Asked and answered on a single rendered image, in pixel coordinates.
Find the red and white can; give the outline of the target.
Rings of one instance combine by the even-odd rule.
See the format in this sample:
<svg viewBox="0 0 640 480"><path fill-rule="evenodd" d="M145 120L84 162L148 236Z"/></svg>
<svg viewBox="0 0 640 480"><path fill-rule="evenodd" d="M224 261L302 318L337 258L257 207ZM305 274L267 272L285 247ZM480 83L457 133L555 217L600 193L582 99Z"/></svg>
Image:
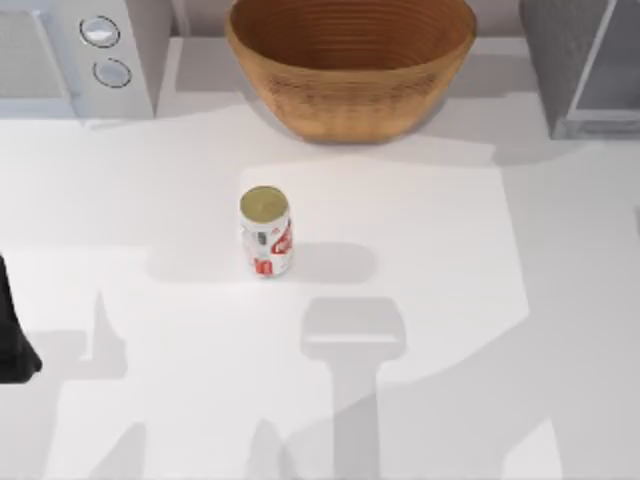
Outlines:
<svg viewBox="0 0 640 480"><path fill-rule="evenodd" d="M287 197L278 188L258 185L239 201L242 244L252 271L259 277L285 273L293 255L293 228Z"/></svg>

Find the brown woven basket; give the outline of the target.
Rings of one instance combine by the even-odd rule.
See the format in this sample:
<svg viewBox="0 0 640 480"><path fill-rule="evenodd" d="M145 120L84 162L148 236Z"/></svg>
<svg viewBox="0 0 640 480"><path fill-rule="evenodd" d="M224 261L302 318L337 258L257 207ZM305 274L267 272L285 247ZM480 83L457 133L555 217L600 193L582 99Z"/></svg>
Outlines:
<svg viewBox="0 0 640 480"><path fill-rule="evenodd" d="M379 143L445 96L476 16L466 0L234 0L225 29L257 96L290 131Z"/></svg>

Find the round grey microwave knob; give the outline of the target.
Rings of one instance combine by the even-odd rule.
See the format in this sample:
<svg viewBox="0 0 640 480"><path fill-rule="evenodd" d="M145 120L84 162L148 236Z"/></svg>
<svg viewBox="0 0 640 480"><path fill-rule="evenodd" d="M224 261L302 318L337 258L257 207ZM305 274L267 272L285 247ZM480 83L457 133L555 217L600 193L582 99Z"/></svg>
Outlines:
<svg viewBox="0 0 640 480"><path fill-rule="evenodd" d="M115 58L95 62L92 73L98 83L111 89L124 88L132 81L131 69Z"/></svg>
<svg viewBox="0 0 640 480"><path fill-rule="evenodd" d="M82 19L79 22L79 33L84 43L99 49L112 48L121 38L117 23L102 15Z"/></svg>

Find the pale microwave oven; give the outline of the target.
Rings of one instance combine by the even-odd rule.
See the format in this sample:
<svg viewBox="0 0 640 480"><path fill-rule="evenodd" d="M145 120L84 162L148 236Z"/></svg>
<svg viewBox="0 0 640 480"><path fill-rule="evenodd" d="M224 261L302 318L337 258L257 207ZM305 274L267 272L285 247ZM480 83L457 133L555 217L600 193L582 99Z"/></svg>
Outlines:
<svg viewBox="0 0 640 480"><path fill-rule="evenodd" d="M83 42L79 22L106 16L117 45ZM140 120L155 116L174 19L171 0L0 0L0 119ZM132 72L121 89L92 73L115 58Z"/></svg>

